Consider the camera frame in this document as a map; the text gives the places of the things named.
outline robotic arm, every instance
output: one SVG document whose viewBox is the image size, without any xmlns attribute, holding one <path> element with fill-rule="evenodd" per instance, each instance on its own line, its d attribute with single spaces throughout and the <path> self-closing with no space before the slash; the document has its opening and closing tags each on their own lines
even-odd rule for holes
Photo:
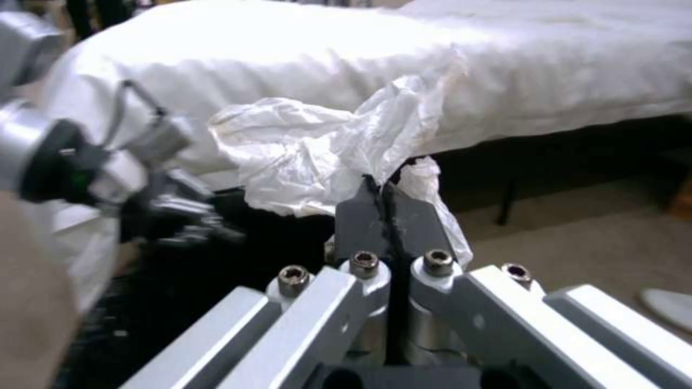
<svg viewBox="0 0 692 389">
<path fill-rule="evenodd" d="M 203 183 L 167 162 L 190 146 L 194 123 L 166 112 L 136 83 L 125 80 L 100 144 L 87 139 L 80 125 L 53 120 L 15 87 L 40 78 L 60 54 L 62 34 L 32 14 L 0 12 L 0 189 L 33 203 L 61 199 L 101 209 L 121 220 L 121 241 L 134 238 L 188 245 L 210 238 L 231 243 L 243 235 L 222 222 L 209 204 Z M 133 91 L 152 108 L 142 134 L 111 147 Z"/>
</svg>

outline bed leg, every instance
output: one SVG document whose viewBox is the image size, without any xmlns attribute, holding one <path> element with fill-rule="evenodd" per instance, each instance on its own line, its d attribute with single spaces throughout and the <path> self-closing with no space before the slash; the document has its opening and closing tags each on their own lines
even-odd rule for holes
<svg viewBox="0 0 692 389">
<path fill-rule="evenodd" d="M 504 188 L 504 193 L 502 195 L 502 203 L 500 204 L 500 214 L 496 221 L 497 225 L 504 226 L 507 224 L 509 219 L 509 213 L 512 210 L 512 204 L 514 203 L 514 197 L 516 197 L 516 179 L 511 178 Z"/>
</svg>

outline crumpled white cloth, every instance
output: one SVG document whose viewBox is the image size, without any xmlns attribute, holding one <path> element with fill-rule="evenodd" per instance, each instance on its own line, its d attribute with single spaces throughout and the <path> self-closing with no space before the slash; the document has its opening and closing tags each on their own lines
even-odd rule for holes
<svg viewBox="0 0 692 389">
<path fill-rule="evenodd" d="M 460 63 L 400 77 L 354 113 L 266 98 L 224 109 L 210 120 L 210 131 L 228 166 L 237 166 L 250 206 L 297 217 L 334 215 L 336 204 L 354 196 L 363 174 L 385 183 L 435 136 L 448 87 L 465 76 Z M 465 265 L 473 254 L 439 196 L 439 173 L 430 157 L 419 159 L 402 169 L 399 187 L 435 206 Z"/>
</svg>

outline mattress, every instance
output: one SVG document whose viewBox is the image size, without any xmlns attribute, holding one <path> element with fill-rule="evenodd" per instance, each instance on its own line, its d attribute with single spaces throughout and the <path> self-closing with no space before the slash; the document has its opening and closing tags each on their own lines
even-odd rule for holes
<svg viewBox="0 0 692 389">
<path fill-rule="evenodd" d="M 692 7 L 685 1 L 416 0 L 399 10 L 272 1 L 159 6 L 67 52 L 40 106 L 104 136 L 118 83 L 205 122 L 267 97 L 353 111 L 388 82 L 454 53 L 466 77 L 450 86 L 429 154 L 686 112 L 692 107 Z M 149 112 L 128 100 L 116 142 Z M 200 142 L 213 142 L 204 126 Z M 204 175 L 214 156 L 184 159 Z"/>
</svg>

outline white fabric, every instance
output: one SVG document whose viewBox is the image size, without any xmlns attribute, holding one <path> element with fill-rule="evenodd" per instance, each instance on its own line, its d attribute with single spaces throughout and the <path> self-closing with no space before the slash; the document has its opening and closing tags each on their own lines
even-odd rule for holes
<svg viewBox="0 0 692 389">
<path fill-rule="evenodd" d="M 422 75 L 403 76 L 354 113 L 286 98 L 233 105 L 210 120 L 219 154 L 237 166 L 246 202 L 279 215 L 334 215 L 371 174 L 385 183 L 434 138 L 448 86 L 465 76 L 456 57 Z M 439 196 L 439 167 L 419 159 L 401 171 L 399 187 L 435 206 L 461 265 L 471 261 L 456 218 Z"/>
<path fill-rule="evenodd" d="M 692 107 L 686 1 L 416 0 L 398 11 L 207 0 L 156 7 L 71 49 L 42 106 L 103 137 L 116 85 L 141 83 L 167 108 L 207 120 L 267 97 L 353 111 L 387 82 L 457 52 L 436 137 L 415 154 Z M 130 100 L 118 141 L 144 128 Z M 199 141 L 214 142 L 203 129 Z M 197 174 L 228 172 L 202 147 Z M 215 188 L 233 183 L 205 175 Z"/>
</svg>

